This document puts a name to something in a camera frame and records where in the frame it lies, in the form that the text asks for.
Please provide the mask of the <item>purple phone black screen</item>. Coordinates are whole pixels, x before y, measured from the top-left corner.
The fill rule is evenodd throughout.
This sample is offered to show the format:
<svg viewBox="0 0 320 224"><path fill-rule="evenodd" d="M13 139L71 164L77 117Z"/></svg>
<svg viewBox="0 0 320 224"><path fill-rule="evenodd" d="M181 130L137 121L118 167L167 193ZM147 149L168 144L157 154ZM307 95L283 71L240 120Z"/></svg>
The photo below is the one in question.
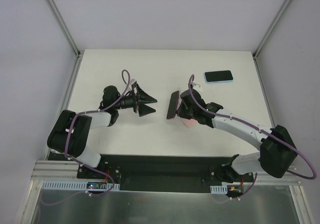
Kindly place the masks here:
<svg viewBox="0 0 320 224"><path fill-rule="evenodd" d="M177 109L179 107L179 101L180 101L180 91L177 90L173 92L170 96L167 115L166 115L167 120L173 119L176 116Z"/></svg>

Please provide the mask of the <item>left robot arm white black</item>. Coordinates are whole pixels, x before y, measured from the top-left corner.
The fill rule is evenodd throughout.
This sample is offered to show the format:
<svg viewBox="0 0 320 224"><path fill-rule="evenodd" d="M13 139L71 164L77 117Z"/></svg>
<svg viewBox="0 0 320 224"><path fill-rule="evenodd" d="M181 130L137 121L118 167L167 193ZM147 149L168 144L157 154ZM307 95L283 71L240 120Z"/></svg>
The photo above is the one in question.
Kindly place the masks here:
<svg viewBox="0 0 320 224"><path fill-rule="evenodd" d="M133 109L140 117L156 112L149 104L157 100L144 92L135 81L129 85L130 90L123 96L115 86L107 86L103 90L102 101L98 110L81 114L63 110L58 117L49 137L47 146L67 158L76 159L88 165L88 172L99 179L105 175L106 167L101 154L87 146L89 132L92 129L112 126L119 117L119 110Z"/></svg>

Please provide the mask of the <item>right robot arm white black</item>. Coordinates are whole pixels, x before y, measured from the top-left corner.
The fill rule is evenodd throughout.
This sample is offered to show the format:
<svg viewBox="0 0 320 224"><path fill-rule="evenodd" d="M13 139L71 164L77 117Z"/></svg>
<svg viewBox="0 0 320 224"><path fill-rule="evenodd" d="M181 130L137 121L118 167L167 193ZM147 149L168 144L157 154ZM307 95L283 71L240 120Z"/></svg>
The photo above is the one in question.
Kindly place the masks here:
<svg viewBox="0 0 320 224"><path fill-rule="evenodd" d="M257 149L256 153L233 155L226 164L216 168L214 175L221 181L232 183L244 174L262 171L282 178L297 157L292 138L281 125L268 128L243 120L219 104L205 103L194 89L184 91L179 99L176 114L180 118L194 119L201 125L228 132Z"/></svg>

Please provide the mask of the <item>pink phone case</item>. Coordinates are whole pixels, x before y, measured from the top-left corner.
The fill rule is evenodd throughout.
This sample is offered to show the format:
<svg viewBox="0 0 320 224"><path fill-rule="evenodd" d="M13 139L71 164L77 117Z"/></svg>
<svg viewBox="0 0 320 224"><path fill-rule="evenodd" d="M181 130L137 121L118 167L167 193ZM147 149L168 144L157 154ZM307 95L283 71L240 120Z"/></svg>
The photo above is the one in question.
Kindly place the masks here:
<svg viewBox="0 0 320 224"><path fill-rule="evenodd" d="M198 122L195 119L185 119L181 118L181 121L187 128L192 128L194 127Z"/></svg>

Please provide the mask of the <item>black phone in blue case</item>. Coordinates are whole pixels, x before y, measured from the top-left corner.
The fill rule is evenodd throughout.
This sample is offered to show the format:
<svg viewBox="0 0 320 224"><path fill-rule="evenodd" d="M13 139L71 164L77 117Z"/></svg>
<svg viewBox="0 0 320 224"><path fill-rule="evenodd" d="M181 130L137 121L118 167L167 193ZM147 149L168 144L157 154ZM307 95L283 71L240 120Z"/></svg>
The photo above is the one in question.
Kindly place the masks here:
<svg viewBox="0 0 320 224"><path fill-rule="evenodd" d="M204 78L206 83L231 82L234 80L230 70L205 72Z"/></svg>

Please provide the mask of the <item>left aluminium corner post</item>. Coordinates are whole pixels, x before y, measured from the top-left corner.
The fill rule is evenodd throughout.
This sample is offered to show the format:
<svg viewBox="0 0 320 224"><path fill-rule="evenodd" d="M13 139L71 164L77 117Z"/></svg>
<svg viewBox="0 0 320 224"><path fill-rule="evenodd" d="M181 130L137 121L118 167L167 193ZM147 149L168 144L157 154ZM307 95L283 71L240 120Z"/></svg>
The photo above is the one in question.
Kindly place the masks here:
<svg viewBox="0 0 320 224"><path fill-rule="evenodd" d="M57 6L57 4L55 3L54 0L45 0L62 32L62 34L64 35L65 39L67 40L70 48L72 49L73 53L75 54L75 56L77 58L80 57L81 55L81 51L79 50L78 46L76 45L75 40L72 37L72 34L70 32L70 30L68 29L66 22Z"/></svg>

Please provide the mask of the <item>aluminium corner post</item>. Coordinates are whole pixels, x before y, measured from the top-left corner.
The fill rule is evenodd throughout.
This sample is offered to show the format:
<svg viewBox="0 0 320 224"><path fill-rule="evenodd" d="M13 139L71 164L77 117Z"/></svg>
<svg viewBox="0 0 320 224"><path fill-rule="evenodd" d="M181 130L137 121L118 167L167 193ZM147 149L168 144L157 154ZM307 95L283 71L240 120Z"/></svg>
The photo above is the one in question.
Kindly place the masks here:
<svg viewBox="0 0 320 224"><path fill-rule="evenodd" d="M254 50L252 53L252 57L254 60L258 58L260 53L262 52L263 48L267 44L268 40L271 38L272 34L276 30L277 26L279 25L282 17L285 15L287 9L289 8L290 4L292 3L293 0L283 0L281 3L278 11L276 12L274 18L272 19L271 23L269 24L266 32L264 33L261 41L259 42L257 48Z"/></svg>
<svg viewBox="0 0 320 224"><path fill-rule="evenodd" d="M62 34L64 35L65 39L67 40L70 48L72 49L73 53L75 54L75 56L77 58L80 57L81 55L81 51L79 50L78 46L76 45L75 40L72 37L72 34L70 32L70 30L68 29L66 22L57 6L57 4L55 3L54 0L45 0L62 32Z"/></svg>

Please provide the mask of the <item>right aluminium corner post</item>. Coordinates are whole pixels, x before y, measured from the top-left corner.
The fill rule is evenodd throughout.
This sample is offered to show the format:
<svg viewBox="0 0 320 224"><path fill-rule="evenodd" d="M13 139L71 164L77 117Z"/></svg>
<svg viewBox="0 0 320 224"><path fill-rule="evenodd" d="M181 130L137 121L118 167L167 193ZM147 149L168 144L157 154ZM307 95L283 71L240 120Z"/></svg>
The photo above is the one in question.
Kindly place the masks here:
<svg viewBox="0 0 320 224"><path fill-rule="evenodd" d="M264 33L261 41L259 42L257 48L254 50L252 53L252 57L254 60L258 58L260 53L262 52L263 48L267 44L268 40L271 38L272 34L276 30L277 26L279 25L282 17L285 15L287 9L289 8L290 4L292 3L293 0L283 0L281 3L278 11L276 12L274 18L272 19L271 23L269 24L266 32Z"/></svg>

